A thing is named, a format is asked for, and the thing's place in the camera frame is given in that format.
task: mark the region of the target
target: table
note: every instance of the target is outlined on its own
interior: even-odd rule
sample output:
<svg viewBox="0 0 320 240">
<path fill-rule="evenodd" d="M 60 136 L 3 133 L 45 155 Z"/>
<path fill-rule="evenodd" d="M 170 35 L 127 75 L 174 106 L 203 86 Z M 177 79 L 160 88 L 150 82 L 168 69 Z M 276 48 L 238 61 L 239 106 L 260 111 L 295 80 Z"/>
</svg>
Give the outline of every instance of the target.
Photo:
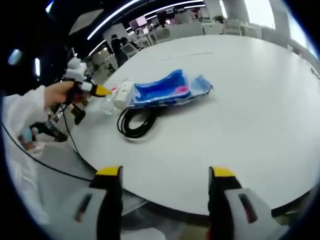
<svg viewBox="0 0 320 240">
<path fill-rule="evenodd" d="M 159 80 L 175 69 L 203 74 L 207 98 L 174 106 L 145 137 L 125 139 L 118 116 L 95 99 L 72 130 L 95 169 L 123 165 L 124 188 L 159 205 L 208 215 L 210 166 L 235 172 L 271 209 L 309 191 L 318 179 L 320 84 L 298 55 L 232 35 L 181 38 L 148 47 L 104 84 Z"/>
</svg>

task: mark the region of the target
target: white sleeve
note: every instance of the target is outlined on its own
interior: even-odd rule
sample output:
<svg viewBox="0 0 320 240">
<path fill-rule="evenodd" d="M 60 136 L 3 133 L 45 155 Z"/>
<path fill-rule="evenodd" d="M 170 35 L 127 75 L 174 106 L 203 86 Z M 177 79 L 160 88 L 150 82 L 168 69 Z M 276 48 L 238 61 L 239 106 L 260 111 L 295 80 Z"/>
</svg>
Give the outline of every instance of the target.
<svg viewBox="0 0 320 240">
<path fill-rule="evenodd" d="M 40 86 L 23 96 L 15 96 L 8 106 L 5 106 L 5 126 L 10 132 L 18 137 L 25 127 L 35 122 L 48 120 L 45 112 L 45 87 Z"/>
</svg>

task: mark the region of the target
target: human hand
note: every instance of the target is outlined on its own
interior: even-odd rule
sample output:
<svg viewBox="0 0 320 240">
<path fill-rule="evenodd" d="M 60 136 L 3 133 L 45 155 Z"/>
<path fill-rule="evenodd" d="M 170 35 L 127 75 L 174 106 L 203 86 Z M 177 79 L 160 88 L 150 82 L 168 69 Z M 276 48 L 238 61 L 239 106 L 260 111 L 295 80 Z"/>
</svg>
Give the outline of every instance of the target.
<svg viewBox="0 0 320 240">
<path fill-rule="evenodd" d="M 67 99 L 68 91 L 74 86 L 73 81 L 58 82 L 56 84 L 47 86 L 44 90 L 44 106 L 51 107 L 54 104 L 62 104 Z M 85 96 L 76 95 L 73 103 L 81 102 Z"/>
</svg>

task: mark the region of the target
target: pink stain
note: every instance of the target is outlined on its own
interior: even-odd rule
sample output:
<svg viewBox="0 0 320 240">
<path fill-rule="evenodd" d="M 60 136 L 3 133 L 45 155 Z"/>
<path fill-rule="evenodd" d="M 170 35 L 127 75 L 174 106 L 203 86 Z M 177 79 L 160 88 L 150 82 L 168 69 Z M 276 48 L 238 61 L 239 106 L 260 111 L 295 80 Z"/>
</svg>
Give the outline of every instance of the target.
<svg viewBox="0 0 320 240">
<path fill-rule="evenodd" d="M 175 93 L 176 94 L 182 94 L 182 93 L 185 93 L 189 91 L 189 88 L 187 86 L 178 86 L 176 89 L 175 89 Z"/>
</svg>

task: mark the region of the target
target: window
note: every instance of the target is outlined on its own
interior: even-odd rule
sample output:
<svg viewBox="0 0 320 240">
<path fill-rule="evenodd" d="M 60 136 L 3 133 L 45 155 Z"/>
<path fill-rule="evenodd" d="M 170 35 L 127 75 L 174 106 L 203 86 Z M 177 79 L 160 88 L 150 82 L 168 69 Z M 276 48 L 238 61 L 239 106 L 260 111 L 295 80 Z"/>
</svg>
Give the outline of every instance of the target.
<svg viewBox="0 0 320 240">
<path fill-rule="evenodd" d="M 290 29 L 290 37 L 292 40 L 295 40 L 298 44 L 308 49 L 310 53 L 312 53 L 316 58 L 318 58 L 316 50 L 313 44 L 309 41 L 308 36 L 305 31 L 302 29 L 300 24 L 295 20 L 295 18 L 288 13 L 289 20 L 289 29 Z"/>
<path fill-rule="evenodd" d="M 250 23 L 276 29 L 269 0 L 244 0 L 244 2 Z"/>
<path fill-rule="evenodd" d="M 219 0 L 219 4 L 220 4 L 220 7 L 221 7 L 222 15 L 227 19 L 228 15 L 227 15 L 227 11 L 226 11 L 224 2 L 222 0 Z"/>
</svg>

